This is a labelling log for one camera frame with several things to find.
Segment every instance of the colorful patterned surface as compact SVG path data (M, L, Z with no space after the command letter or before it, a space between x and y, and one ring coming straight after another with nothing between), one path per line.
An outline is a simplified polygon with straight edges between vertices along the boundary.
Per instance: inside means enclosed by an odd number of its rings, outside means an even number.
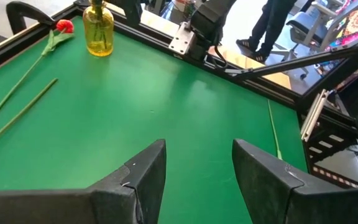
M347 0L344 6L339 10L345 9L353 0ZM337 39L329 46L338 47L341 45L349 44L350 42L358 39L358 10L354 11L350 16L341 22L340 26L344 26L342 32L339 33ZM335 60L331 62L322 63L321 65L330 70L334 68L341 60ZM345 79L341 84L337 86L337 90L345 86L351 80L358 77L358 71L354 72L351 76Z

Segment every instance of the flower stem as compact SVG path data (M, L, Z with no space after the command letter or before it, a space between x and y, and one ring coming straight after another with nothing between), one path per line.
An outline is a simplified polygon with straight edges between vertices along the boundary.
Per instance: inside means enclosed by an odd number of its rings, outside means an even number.
M28 105L26 105L15 117L13 117L10 122L5 124L3 128L0 129L0 135L5 132L12 124L14 124L24 113L26 113L35 103L41 99L42 96L57 82L57 78L54 78L37 96L34 97L30 101Z
M5 105L5 103L8 101L8 99L13 95L13 93L16 91L17 87L19 87L19 85L23 82L23 80L29 75L29 73L34 69L34 67L41 61L41 59L44 56L41 55L35 62L34 64L28 69L28 71L26 71L26 73L22 76L22 78L11 88L11 90L9 91L9 93L7 93L7 95L2 99L2 101L0 102L0 109Z

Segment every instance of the black metal frame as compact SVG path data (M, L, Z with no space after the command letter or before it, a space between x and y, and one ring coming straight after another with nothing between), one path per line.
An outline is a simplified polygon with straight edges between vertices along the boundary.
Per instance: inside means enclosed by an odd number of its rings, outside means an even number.
M66 8L64 11L59 12L58 14L52 16L54 21L58 21L60 19L71 19L75 16L81 16L85 6L82 6L81 3L83 0L79 0L74 3L74 5ZM157 30L149 28L143 24L139 24L136 27L130 27L127 23L126 18L118 14L117 12L112 12L115 19L115 30L116 32L127 35L139 42L147 44L155 49L158 49L172 57L178 57L172 52L168 46L172 41L173 37L167 36ZM8 44L2 44L0 46L0 65L4 62L17 55L19 52L25 50L30 47L32 44L36 43L39 39L45 37L48 34L48 31L51 27L55 26L55 22L50 23L42 23L33 27L31 30L27 30L25 33L21 34L19 37L13 38L10 40ZM273 101L281 103L289 108L292 108L298 112L299 122L302 123L304 117L307 114L308 106L312 104L313 98L316 95L317 91L320 91L322 88L330 89L334 88L337 84L343 81L347 75L350 75L352 72L358 69L358 54L354 55L351 53L351 58L345 59L341 66L334 69L332 72L327 74L327 76L318 82L315 86L312 87L310 91L308 91L304 95L300 95L291 91L283 86L280 86L266 78L261 76L256 76L254 78L241 80L240 78L233 77L223 70L216 69L213 63L213 60L216 61L218 65L224 65L224 62L215 56L209 55L206 61L195 60L189 56L181 57L182 60L199 67L203 70L208 71L214 75L217 75L225 80L228 80L236 85L242 86L246 89L254 91L260 95L263 95ZM285 62L281 64L281 66L288 66L287 64L290 62ZM237 69L242 70L243 68L238 67L237 65L233 65L228 63L227 69ZM346 137L352 136L353 138L358 137L358 132L354 119L344 116L337 111L331 110L329 108L325 108L321 116L319 118L319 122L324 127L330 127L333 129L334 133L346 133ZM304 143L304 150L306 161L308 161L309 172L311 172L311 160L310 154L308 152L308 148L310 147L307 143Z

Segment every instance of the green felt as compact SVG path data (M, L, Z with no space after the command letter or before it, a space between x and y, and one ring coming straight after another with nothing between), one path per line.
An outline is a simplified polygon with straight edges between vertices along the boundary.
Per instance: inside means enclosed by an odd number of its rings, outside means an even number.
M241 138L276 155L267 99L118 33L110 57L91 56L81 19L73 22L76 37L0 111L1 128L59 78L0 138L0 190L85 188L165 138L160 223L251 223L231 145ZM0 100L46 43L0 68ZM296 113L274 102L272 112L283 159L305 170Z

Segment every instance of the red flower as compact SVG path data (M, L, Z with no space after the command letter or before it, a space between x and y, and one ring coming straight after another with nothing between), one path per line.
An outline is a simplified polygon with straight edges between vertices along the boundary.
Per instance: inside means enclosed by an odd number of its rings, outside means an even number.
M57 22L56 24L56 29L59 30L60 32L65 32L65 33L73 33L74 32L74 25L71 21L68 21L66 19L60 19L59 22Z

